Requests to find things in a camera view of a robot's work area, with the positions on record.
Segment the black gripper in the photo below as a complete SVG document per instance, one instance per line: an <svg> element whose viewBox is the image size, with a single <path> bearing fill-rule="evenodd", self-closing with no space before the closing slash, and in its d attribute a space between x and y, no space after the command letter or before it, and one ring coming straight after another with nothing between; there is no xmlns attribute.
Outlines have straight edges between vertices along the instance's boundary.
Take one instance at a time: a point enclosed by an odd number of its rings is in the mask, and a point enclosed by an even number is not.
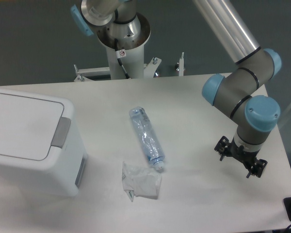
<svg viewBox="0 0 291 233"><path fill-rule="evenodd" d="M232 139L232 142L230 142L225 136L221 137L214 150L219 153L220 161L222 161L225 157L233 157L239 162L243 163L248 170L246 178L249 178L250 176L256 176L260 178L268 164L266 160L256 158L259 150L254 152L247 152L243 149L243 146L238 147L234 139Z"/></svg>

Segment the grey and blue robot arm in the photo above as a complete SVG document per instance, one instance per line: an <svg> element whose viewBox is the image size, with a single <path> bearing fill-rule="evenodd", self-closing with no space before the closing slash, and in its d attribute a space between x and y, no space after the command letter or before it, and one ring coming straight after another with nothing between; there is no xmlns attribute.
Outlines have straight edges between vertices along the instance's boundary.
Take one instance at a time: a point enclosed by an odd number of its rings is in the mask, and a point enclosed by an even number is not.
<svg viewBox="0 0 291 233"><path fill-rule="evenodd" d="M228 0L197 0L195 5L224 46L237 69L228 76L212 75L202 96L237 124L232 140L222 137L215 150L232 157L260 177L267 162L257 158L280 116L278 103L254 92L281 69L280 56L262 49ZM71 15L86 36L96 34L108 52L112 79L151 78L144 65L144 44L150 37L148 20L137 12L134 0L80 0Z"/></svg>

